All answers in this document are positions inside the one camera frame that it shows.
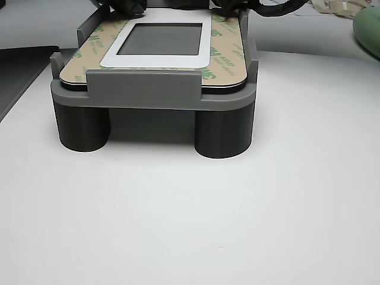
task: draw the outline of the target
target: tan release liner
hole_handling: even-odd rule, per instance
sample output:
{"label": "tan release liner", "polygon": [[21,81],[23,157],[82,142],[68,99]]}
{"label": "tan release liner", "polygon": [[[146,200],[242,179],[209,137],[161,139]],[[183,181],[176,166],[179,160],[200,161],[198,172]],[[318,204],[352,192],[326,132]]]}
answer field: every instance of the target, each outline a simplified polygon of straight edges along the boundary
{"label": "tan release liner", "polygon": [[[128,20],[105,20],[78,49],[60,74],[60,79],[71,85],[86,85],[88,69],[112,69],[100,66],[104,55],[124,28]],[[155,70],[199,70],[202,72],[202,86],[238,86],[247,78],[243,43],[239,20],[213,15],[211,31],[210,64],[203,68],[162,68]],[[154,68],[115,68],[154,69]]]}

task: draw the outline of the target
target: cylindrical leg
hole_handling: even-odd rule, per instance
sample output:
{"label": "cylindrical leg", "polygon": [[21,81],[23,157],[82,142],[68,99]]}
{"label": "cylindrical leg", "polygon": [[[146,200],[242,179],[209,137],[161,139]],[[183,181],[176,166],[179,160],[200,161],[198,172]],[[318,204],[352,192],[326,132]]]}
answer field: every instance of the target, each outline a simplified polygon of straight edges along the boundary
{"label": "cylindrical leg", "polygon": [[65,147],[94,151],[106,144],[111,131],[108,108],[69,107],[54,102],[54,110],[59,139]]}
{"label": "cylindrical leg", "polygon": [[237,156],[251,144],[255,102],[237,110],[195,112],[195,149],[213,159]]}

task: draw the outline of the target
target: green object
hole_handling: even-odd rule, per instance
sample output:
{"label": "green object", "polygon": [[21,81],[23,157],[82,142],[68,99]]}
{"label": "green object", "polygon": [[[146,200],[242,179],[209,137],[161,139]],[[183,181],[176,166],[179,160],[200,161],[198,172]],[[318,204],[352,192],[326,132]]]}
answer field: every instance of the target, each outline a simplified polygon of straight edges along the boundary
{"label": "green object", "polygon": [[353,28],[357,40],[380,58],[380,7],[361,9],[354,18]]}

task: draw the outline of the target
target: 3d printed holder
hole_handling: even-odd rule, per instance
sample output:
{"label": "3d printed holder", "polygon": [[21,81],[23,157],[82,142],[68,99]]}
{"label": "3d printed holder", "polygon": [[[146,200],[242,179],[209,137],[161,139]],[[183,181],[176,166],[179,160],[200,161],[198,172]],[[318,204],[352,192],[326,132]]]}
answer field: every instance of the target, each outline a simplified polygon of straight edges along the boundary
{"label": "3d printed holder", "polygon": [[[78,28],[79,47],[109,14],[102,6]],[[239,23],[248,77],[243,89],[230,94],[203,93],[200,71],[122,69],[87,70],[87,91],[71,91],[61,84],[64,61],[54,53],[51,90],[61,143],[74,151],[103,147],[111,131],[109,108],[194,110],[197,152],[211,158],[244,152],[252,138],[258,57],[247,38],[246,10],[239,11]]]}

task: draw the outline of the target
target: gray plastic stand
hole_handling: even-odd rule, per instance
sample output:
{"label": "gray plastic stand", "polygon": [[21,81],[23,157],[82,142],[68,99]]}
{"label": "gray plastic stand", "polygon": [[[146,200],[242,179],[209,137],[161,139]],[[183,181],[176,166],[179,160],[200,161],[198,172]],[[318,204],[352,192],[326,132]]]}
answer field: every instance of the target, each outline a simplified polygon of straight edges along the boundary
{"label": "gray plastic stand", "polygon": [[[80,46],[109,11],[100,7],[78,28]],[[244,88],[231,94],[202,93],[200,71],[121,69],[87,70],[87,91],[70,91],[59,79],[64,62],[55,53],[50,58],[51,90],[63,145],[76,151],[102,147],[110,133],[108,108],[171,109],[197,111],[195,148],[203,156],[231,157],[245,151],[251,143],[258,58],[254,40],[247,38],[247,11],[239,11],[239,22],[248,77]]]}

